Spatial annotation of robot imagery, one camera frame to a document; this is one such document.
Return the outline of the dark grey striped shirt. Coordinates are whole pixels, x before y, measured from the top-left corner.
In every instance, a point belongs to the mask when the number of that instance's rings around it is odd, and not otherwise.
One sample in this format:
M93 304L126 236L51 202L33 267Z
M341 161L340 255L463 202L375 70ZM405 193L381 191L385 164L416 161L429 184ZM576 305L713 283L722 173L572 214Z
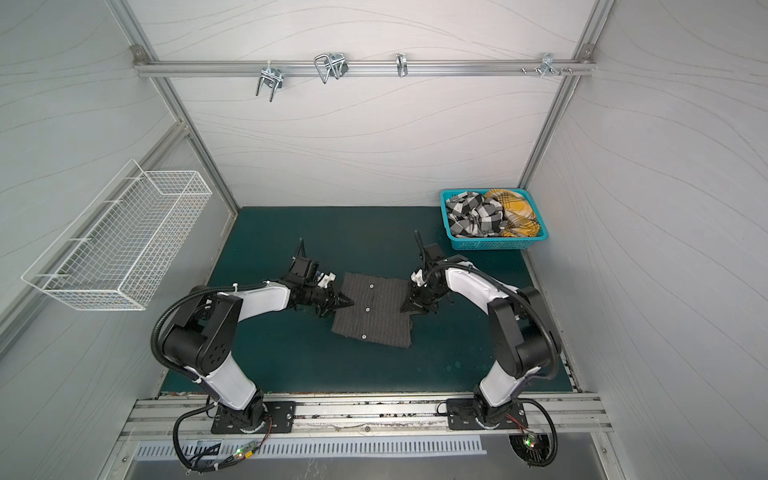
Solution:
M346 273L341 292L353 305L336 311L333 333L390 347L411 346L411 313L401 310L410 293L407 280Z

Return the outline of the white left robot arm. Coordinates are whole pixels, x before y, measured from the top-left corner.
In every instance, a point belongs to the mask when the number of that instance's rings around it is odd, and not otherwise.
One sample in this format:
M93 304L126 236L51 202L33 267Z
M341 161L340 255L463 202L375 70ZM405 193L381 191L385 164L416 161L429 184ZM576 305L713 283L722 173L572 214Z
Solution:
M266 416L263 394L242 371L232 349L241 321L297 305L313 306L323 317L354 301L333 284L262 282L241 289L193 288L158 319L150 335L155 359L204 391L240 429L254 430Z

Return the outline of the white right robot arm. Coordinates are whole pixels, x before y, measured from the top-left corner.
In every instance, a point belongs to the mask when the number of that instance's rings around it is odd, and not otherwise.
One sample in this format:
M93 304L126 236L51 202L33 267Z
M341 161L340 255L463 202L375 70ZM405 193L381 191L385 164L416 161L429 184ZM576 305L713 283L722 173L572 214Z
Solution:
M557 377L561 341L546 308L534 302L535 289L509 286L467 261L422 267L411 274L410 284L407 311L428 312L457 293L487 315L494 363L474 393L480 422L495 423L531 382Z

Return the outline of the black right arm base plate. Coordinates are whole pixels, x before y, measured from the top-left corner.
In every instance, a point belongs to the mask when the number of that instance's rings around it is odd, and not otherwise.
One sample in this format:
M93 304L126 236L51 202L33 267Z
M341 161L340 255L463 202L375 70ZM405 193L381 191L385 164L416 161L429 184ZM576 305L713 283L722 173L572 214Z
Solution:
M524 431L528 428L526 413L519 401L493 407L482 398L452 398L445 402L445 416L452 431Z

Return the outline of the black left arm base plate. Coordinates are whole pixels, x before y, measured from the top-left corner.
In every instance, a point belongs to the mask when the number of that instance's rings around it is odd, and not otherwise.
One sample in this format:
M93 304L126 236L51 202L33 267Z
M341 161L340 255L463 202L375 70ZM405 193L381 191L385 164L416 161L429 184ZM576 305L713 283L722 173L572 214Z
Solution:
M297 404L293 401L259 401L249 410L236 411L219 406L211 426L212 434L290 433Z

